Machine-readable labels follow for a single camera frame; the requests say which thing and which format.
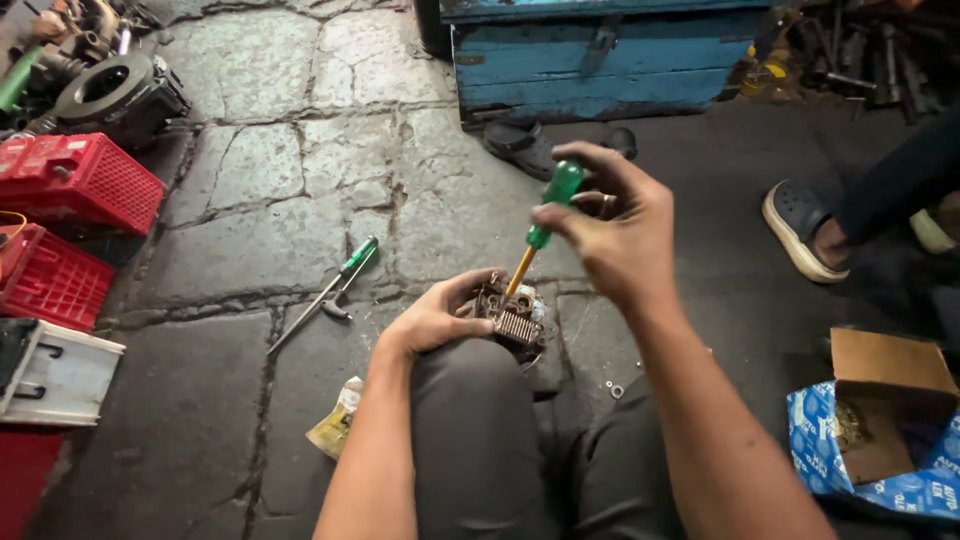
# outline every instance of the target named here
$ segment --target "hand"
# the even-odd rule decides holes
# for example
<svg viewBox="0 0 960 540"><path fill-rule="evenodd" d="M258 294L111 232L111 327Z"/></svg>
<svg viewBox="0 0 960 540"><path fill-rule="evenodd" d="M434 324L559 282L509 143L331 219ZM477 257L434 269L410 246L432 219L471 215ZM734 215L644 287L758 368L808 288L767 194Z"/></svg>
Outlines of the hand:
<svg viewBox="0 0 960 540"><path fill-rule="evenodd" d="M549 204L534 209L534 223L566 238L597 291L621 309L637 300L646 306L675 300L670 189L609 148L572 142L554 148L553 158L575 160L590 171L585 185L614 196L608 202L619 215L601 221ZM576 197L584 209L604 202L595 194Z"/></svg>
<svg viewBox="0 0 960 540"><path fill-rule="evenodd" d="M399 347L407 356L425 353L459 337L483 337L493 333L489 319L465 319L468 302L493 274L505 279L502 268L471 270L445 282L435 283L380 335L377 344Z"/></svg>

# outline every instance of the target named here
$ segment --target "knee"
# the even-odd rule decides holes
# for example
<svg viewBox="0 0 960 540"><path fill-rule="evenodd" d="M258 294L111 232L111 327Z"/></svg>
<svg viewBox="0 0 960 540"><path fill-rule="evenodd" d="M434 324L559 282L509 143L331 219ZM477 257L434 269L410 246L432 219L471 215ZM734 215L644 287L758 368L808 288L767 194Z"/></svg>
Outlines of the knee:
<svg viewBox="0 0 960 540"><path fill-rule="evenodd" d="M465 390L486 393L525 384L514 356L487 339L457 340L421 360L434 364L432 368L442 384Z"/></svg>

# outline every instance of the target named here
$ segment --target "green pipe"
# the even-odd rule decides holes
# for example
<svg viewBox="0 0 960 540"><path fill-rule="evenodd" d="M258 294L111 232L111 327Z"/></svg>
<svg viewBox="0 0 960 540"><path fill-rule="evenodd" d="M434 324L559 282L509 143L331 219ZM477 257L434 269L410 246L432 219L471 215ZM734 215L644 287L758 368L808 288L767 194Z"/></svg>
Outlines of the green pipe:
<svg viewBox="0 0 960 540"><path fill-rule="evenodd" d="M30 66L42 52L43 47L34 45L23 53L20 60L16 61L7 72L3 83L0 83L0 110L7 114L15 110L17 102L23 97L23 90L27 89L27 83L30 81Z"/></svg>

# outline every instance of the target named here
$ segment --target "stone floor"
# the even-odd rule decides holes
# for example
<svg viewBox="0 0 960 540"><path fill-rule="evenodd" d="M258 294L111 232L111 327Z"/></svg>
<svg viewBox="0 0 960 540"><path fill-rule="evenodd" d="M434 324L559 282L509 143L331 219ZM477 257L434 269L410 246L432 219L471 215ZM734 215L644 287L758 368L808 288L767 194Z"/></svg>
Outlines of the stone floor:
<svg viewBox="0 0 960 540"><path fill-rule="evenodd" d="M344 381L364 376L377 336L418 291L518 262L542 184L461 132L451 69L417 53L401 7L154 4L173 38L158 53L195 107L143 157L171 195L98 326L127 354L100 426L74 442L29 537L308 538L333 464L303 434ZM849 112L734 101L619 122L636 132L636 162L676 193L677 274L693 324L781 440L784 395L828 375L811 338L835 323L883 322L855 295L805 282L758 211L784 178L835 198L903 137L894 113L852 124ZM382 257L349 295L353 323L317 317L268 360L368 234ZM572 383L587 415L603 411L605 381L642 372L624 324L561 241L529 277L561 331L532 379Z"/></svg>

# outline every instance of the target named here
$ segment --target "red plastic crate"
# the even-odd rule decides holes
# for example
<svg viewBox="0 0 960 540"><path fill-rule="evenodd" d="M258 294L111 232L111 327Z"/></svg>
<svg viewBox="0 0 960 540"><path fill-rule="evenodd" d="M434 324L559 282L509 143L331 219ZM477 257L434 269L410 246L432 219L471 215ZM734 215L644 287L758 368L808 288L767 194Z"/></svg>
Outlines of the red plastic crate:
<svg viewBox="0 0 960 540"><path fill-rule="evenodd" d="M100 313L113 268L30 224L0 227L0 313L87 331Z"/></svg>
<svg viewBox="0 0 960 540"><path fill-rule="evenodd" d="M164 185L104 134L0 144L0 209L32 222L81 221L146 235Z"/></svg>

